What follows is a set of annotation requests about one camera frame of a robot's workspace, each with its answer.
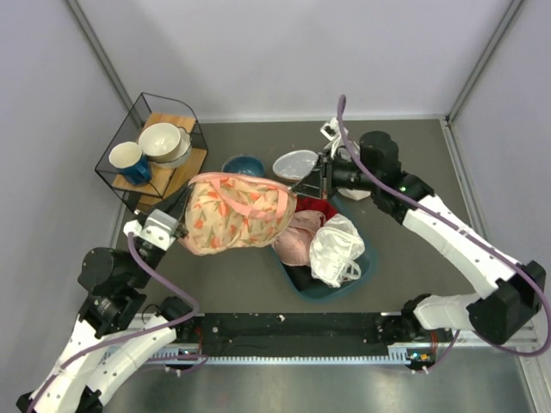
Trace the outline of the floral mesh laundry bag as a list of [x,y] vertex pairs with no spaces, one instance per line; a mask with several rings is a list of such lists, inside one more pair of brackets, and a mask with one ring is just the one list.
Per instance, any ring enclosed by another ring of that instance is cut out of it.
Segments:
[[178,242],[196,256],[273,243],[294,216],[297,196],[266,178],[210,172],[189,182]]

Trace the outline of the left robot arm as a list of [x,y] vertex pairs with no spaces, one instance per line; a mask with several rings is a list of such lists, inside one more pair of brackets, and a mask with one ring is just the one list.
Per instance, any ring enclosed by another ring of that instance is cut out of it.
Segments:
[[[95,248],[85,256],[78,282],[88,296],[49,376],[18,398],[20,411],[99,412],[160,348],[194,334],[197,301],[155,270],[185,232],[183,216],[192,189],[184,183],[150,212],[126,223],[126,250]],[[141,289],[150,279],[174,294],[144,329],[129,334],[127,328],[146,299]]]

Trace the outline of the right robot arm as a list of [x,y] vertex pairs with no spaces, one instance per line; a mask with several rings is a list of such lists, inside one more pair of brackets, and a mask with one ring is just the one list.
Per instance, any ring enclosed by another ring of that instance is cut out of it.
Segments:
[[545,269],[501,253],[458,219],[432,187],[402,170],[399,147],[388,133],[365,133],[357,145],[336,137],[292,187],[318,199],[340,188],[369,191],[383,213],[437,250],[474,289],[472,294],[425,293],[409,300],[400,315],[381,320],[383,342],[406,336],[419,341],[433,330],[452,329],[472,331],[502,348],[539,311],[550,311],[543,294]]

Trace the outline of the red bra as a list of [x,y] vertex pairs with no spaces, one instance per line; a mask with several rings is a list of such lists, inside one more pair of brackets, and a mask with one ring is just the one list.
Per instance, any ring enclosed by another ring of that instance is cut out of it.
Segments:
[[338,210],[328,200],[319,200],[304,196],[299,196],[297,198],[295,211],[318,211],[324,214],[326,220],[338,214]]

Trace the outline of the white insulated lunch bag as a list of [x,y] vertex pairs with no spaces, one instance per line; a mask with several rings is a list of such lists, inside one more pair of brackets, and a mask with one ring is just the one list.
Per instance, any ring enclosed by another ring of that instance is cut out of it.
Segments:
[[[297,183],[312,171],[318,156],[317,152],[310,150],[291,151],[277,158],[272,165],[272,170],[282,180]],[[338,188],[332,190],[329,197],[336,193],[355,201],[364,200],[371,195],[368,190]]]

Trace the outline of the pink bra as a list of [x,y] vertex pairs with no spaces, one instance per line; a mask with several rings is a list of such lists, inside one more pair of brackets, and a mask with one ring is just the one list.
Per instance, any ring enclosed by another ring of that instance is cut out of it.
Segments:
[[311,243],[325,222],[326,217],[321,211],[296,212],[288,227],[272,243],[281,263],[289,267],[310,266]]

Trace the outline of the white bra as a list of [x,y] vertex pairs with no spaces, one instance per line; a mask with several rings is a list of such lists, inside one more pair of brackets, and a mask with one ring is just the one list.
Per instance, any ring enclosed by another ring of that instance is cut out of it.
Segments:
[[356,260],[365,252],[365,243],[350,219],[338,213],[316,233],[311,246],[311,270],[315,279],[339,288],[362,276]]

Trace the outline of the white bowl underneath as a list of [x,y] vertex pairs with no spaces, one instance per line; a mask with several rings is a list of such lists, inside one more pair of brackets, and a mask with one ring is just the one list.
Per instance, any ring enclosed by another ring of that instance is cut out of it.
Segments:
[[178,168],[187,162],[192,150],[191,137],[184,128],[178,127],[178,130],[180,132],[180,141],[177,148],[167,155],[152,157],[151,162],[153,165],[161,169],[170,170]]

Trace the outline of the cream ceramic bowl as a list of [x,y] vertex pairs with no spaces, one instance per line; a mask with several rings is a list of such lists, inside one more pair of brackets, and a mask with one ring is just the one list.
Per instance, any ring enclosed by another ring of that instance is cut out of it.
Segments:
[[144,154],[157,163],[176,159],[182,137],[180,130],[170,123],[157,123],[147,127],[139,136],[138,145]]

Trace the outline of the dark blue ceramic bowl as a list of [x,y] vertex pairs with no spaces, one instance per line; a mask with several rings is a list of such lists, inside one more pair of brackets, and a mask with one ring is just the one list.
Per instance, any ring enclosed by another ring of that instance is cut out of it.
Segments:
[[265,167],[258,158],[248,155],[238,155],[225,161],[222,172],[239,175],[264,177]]

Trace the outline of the blue mug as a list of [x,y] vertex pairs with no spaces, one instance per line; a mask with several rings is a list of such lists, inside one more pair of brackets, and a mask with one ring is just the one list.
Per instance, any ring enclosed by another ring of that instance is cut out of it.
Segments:
[[135,142],[123,142],[115,146],[108,155],[109,163],[134,186],[146,185],[152,179],[148,160]]

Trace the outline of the black garment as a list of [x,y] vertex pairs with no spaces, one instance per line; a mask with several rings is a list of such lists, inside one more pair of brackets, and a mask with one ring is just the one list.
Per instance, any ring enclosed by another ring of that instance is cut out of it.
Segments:
[[312,289],[322,284],[322,281],[313,278],[312,270],[308,266],[286,266],[286,271],[298,291]]

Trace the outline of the teal plastic basin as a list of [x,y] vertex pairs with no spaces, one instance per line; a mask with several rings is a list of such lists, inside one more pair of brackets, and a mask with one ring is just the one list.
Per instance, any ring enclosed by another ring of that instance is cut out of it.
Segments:
[[353,292],[377,265],[375,250],[337,198],[299,197],[289,227],[272,250],[294,290],[316,302]]

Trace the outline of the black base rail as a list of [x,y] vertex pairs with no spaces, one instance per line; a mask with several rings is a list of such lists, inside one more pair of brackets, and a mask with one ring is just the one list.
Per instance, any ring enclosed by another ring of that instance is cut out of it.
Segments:
[[211,357],[386,355],[399,342],[432,334],[379,313],[206,313],[176,333],[176,344]]

